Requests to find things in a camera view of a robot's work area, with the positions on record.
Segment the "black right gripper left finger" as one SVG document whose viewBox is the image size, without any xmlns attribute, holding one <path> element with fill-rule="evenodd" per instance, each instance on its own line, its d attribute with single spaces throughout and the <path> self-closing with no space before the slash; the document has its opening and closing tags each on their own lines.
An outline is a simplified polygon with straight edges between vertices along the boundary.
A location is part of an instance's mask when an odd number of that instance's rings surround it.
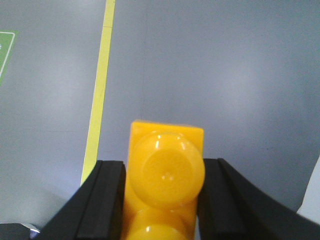
<svg viewBox="0 0 320 240">
<path fill-rule="evenodd" d="M 40 231 L 41 240 L 119 240 L 126 170 L 99 160 L 85 182 Z"/>
</svg>

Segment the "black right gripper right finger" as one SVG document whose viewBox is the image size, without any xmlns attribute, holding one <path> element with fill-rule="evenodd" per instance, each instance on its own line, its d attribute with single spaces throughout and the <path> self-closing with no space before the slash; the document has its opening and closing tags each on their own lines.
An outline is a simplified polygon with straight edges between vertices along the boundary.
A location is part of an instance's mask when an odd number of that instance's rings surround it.
<svg viewBox="0 0 320 240">
<path fill-rule="evenodd" d="M 318 240 L 319 224 L 254 186 L 223 158 L 206 158 L 197 216 L 202 240 Z"/>
</svg>

